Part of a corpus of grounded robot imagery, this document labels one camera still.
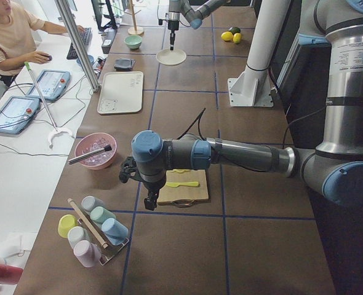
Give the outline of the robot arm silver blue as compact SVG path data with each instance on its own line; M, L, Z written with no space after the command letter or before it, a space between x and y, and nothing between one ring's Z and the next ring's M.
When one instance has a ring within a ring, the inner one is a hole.
M174 0L169 1L168 9L168 30L170 31L170 50L174 50L175 33L179 30L180 16L182 15L193 29L198 29L202 25L203 19L210 16L212 12L225 5L225 0L209 0L194 10L189 1Z
M146 209L156 208L167 171L217 163L297 176L333 203L363 203L363 1L303 1L298 33L301 45L331 46L322 143L278 149L189 133L165 140L144 130L132 139L119 179L144 184Z

